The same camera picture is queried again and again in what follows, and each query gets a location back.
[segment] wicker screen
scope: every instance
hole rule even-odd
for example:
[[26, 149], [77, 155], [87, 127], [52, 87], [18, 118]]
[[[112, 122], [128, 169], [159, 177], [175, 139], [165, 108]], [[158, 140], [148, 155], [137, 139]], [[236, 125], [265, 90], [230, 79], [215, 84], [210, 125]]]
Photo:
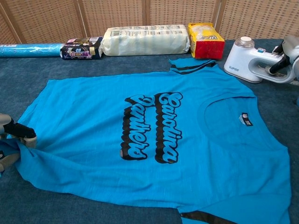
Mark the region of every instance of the wicker screen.
[[142, 0], [83, 0], [83, 6], [91, 36], [111, 27], [142, 25]]
[[27, 43], [82, 37], [72, 0], [7, 0], [7, 5]]
[[0, 14], [0, 44], [16, 43], [13, 34], [8, 28], [3, 16]]
[[216, 0], [150, 0], [150, 24], [212, 22]]
[[299, 0], [227, 0], [219, 33], [224, 39], [299, 35]]

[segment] blue rolled mat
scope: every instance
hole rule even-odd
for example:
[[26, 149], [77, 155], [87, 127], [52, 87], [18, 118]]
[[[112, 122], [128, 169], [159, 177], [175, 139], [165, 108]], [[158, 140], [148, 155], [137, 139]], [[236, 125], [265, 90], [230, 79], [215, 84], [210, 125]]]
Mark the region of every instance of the blue rolled mat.
[[0, 57], [60, 57], [63, 43], [1, 44]]

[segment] woven room divider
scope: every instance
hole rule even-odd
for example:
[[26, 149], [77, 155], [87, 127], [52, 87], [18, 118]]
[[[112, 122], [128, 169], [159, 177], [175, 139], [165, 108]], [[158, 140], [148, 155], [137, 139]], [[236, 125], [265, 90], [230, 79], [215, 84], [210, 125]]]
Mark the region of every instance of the woven room divider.
[[0, 0], [0, 44], [66, 42], [109, 27], [212, 22], [228, 39], [299, 36], [299, 0]]
[[216, 29], [224, 39], [299, 36], [299, 0], [225, 0]]
[[0, 14], [0, 40], [4, 40], [2, 43], [17, 43], [12, 31], [5, 22], [3, 16]]
[[142, 0], [82, 0], [82, 6], [91, 36], [110, 27], [142, 25]]
[[150, 0], [149, 25], [212, 22], [217, 0]]

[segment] blue carpet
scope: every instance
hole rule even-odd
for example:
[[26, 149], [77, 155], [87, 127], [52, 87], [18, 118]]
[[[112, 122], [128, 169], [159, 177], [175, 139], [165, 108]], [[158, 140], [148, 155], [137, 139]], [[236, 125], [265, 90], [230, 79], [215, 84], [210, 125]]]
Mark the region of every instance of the blue carpet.
[[[255, 40], [256, 47], [272, 51], [281, 40]], [[233, 45], [226, 41], [224, 62]], [[103, 56], [99, 61], [63, 61], [61, 58], [0, 59], [0, 112], [15, 120], [38, 96], [49, 79], [93, 77], [123, 73], [168, 71], [169, 59], [190, 57], [162, 56]], [[250, 84], [241, 81], [257, 95], [262, 118], [272, 134], [289, 148], [291, 163], [292, 203], [291, 222], [299, 223], [299, 107], [295, 100], [299, 87], [262, 81]], [[179, 224], [175, 209], [136, 208], [95, 202], [70, 194], [59, 194], [34, 188], [24, 181], [14, 167], [0, 179], [0, 223], [103, 223], [103, 224]]]

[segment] red and yellow box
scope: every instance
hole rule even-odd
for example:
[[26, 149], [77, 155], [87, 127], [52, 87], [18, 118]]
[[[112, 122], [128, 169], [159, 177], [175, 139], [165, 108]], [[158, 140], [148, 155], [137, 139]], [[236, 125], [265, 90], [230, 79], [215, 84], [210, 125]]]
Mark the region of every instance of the red and yellow box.
[[222, 59], [225, 41], [212, 23], [189, 23], [191, 55], [197, 59]]

